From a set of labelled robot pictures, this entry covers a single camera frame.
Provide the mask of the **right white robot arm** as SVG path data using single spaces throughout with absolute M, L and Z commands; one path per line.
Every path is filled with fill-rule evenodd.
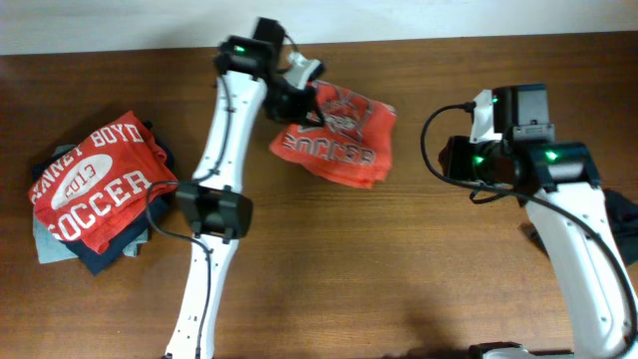
M 636 357 L 637 295 L 584 144 L 455 136 L 439 164 L 440 180 L 490 200 L 512 196 L 524 208 L 562 291 L 574 357 Z

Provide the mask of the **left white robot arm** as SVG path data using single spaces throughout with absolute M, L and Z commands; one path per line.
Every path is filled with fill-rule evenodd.
M 283 124 L 320 126 L 311 81 L 324 67 L 292 47 L 279 65 L 288 34 L 274 40 L 229 37 L 214 59 L 218 72 L 214 114 L 201 159 L 190 180 L 176 183 L 175 199 L 191 231 L 191 258 L 175 329 L 164 355 L 211 358 L 224 282 L 253 203 L 243 193 L 248 144 L 259 113 Z

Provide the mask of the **orange t-shirt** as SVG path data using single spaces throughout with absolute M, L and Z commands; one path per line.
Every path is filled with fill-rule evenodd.
M 322 127 L 291 125 L 270 144 L 281 159 L 338 184 L 370 189 L 393 165 L 394 107 L 323 81 L 317 90 Z

